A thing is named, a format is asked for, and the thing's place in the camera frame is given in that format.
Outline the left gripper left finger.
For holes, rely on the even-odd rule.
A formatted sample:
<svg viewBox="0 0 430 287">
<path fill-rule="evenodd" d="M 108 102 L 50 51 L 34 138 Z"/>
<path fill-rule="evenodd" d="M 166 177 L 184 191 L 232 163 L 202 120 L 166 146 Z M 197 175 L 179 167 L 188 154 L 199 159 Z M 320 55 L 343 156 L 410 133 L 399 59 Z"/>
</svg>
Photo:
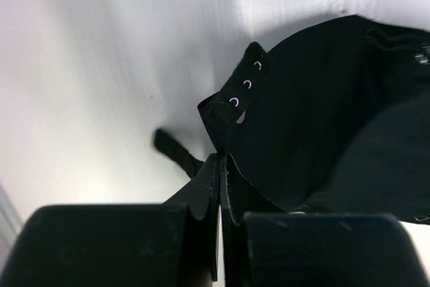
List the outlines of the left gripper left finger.
<svg viewBox="0 0 430 287">
<path fill-rule="evenodd" d="M 45 206 L 19 234 L 2 286 L 211 286 L 218 279 L 217 155 L 162 204 Z"/>
</svg>

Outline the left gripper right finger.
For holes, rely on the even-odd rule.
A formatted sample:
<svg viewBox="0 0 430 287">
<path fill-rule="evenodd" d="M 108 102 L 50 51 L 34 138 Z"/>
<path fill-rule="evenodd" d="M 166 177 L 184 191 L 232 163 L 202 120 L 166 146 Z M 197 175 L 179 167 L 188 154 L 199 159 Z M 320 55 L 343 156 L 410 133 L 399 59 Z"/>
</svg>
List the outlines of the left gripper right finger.
<svg viewBox="0 0 430 287">
<path fill-rule="evenodd" d="M 230 155 L 220 164 L 227 286 L 428 286 L 400 223 L 387 214 L 288 214 Z"/>
</svg>

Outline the black garment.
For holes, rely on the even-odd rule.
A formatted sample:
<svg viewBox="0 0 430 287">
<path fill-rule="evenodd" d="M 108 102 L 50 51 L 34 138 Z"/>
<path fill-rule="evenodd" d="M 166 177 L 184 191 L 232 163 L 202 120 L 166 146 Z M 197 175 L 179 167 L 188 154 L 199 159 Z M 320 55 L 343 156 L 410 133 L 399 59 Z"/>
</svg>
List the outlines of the black garment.
<svg viewBox="0 0 430 287">
<path fill-rule="evenodd" d="M 212 144 L 286 212 L 429 223 L 429 33 L 350 15 L 254 42 L 198 104 Z"/>
</svg>

